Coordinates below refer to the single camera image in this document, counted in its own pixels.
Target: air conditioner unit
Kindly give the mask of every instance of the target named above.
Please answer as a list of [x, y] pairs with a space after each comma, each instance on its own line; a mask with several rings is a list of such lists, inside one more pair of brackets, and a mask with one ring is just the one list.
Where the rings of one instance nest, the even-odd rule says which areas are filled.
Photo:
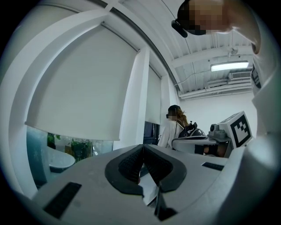
[[228, 79], [230, 80], [246, 80], [251, 78], [251, 71], [229, 73]]

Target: roller blind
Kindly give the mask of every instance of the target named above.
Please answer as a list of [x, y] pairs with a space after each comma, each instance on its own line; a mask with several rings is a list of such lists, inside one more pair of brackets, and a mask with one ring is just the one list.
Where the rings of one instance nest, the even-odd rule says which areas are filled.
[[136, 51], [104, 27], [67, 46], [40, 80], [26, 124], [54, 134], [119, 140]]
[[148, 95], [146, 100], [145, 121], [160, 124], [161, 84], [156, 73], [149, 67]]

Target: black slot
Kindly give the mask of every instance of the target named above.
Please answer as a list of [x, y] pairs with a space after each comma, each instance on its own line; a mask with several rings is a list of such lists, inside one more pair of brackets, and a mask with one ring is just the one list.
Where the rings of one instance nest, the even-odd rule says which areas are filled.
[[72, 182], [68, 183], [44, 208], [44, 211], [59, 219], [81, 186]]
[[218, 165], [218, 164], [214, 164], [214, 163], [203, 163], [202, 166], [204, 167], [208, 167], [217, 171], [222, 171], [224, 166], [222, 165]]

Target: cable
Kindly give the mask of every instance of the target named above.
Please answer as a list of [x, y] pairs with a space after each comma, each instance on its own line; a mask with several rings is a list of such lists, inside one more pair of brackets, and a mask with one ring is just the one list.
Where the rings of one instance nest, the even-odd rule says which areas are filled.
[[182, 82], [179, 82], [179, 83], [175, 84], [175, 86], [176, 86], [176, 85], [179, 85], [179, 84], [181, 84], [181, 83], [184, 83], [185, 81], [188, 80], [188, 78], [186, 78], [186, 79], [185, 79], [184, 81], [182, 81]]

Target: ceiling beam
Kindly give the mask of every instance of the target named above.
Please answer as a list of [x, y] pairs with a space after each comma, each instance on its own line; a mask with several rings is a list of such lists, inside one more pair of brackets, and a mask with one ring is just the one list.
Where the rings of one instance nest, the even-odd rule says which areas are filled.
[[[238, 53], [236, 55], [253, 54], [251, 46], [235, 46], [233, 48], [238, 49]], [[218, 47], [218, 48], [198, 51], [198, 52], [188, 54], [183, 57], [172, 60], [172, 65], [176, 68], [176, 67], [180, 67], [182, 65], [185, 65], [185, 64], [188, 64], [191, 62], [195, 62], [195, 61], [199, 61], [199, 60], [203, 60], [203, 59], [228, 56], [228, 53], [230, 52], [230, 50], [231, 50], [231, 48], [229, 48], [229, 47]]]

